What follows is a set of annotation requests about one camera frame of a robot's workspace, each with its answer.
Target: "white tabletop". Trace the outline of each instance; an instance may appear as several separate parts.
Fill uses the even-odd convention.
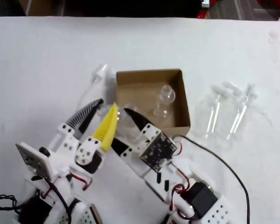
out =
[[[221,155],[250,193],[252,223],[280,224],[280,22],[0,18],[0,194],[19,197],[23,186],[26,168],[14,144],[46,146],[100,63],[180,68],[190,114],[210,84],[256,84],[255,104],[272,125],[251,117],[242,140]],[[245,195],[234,177],[211,155],[193,153],[245,220]],[[157,224],[168,208],[112,150],[85,197],[105,224]],[[12,215],[0,212],[0,223]]]

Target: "clear plastic bottle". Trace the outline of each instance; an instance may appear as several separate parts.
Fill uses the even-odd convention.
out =
[[[170,85],[164,85],[157,95],[154,115],[166,118],[170,114],[170,105],[175,101],[175,92]]]

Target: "cardboard box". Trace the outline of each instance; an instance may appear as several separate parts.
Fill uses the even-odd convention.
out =
[[[119,71],[116,79],[116,103],[119,106],[127,103],[137,106],[139,113],[168,136],[188,133],[190,116],[180,69]],[[169,116],[164,119],[155,116],[153,111],[156,107],[157,94],[166,84],[173,88],[176,98],[171,105]]]

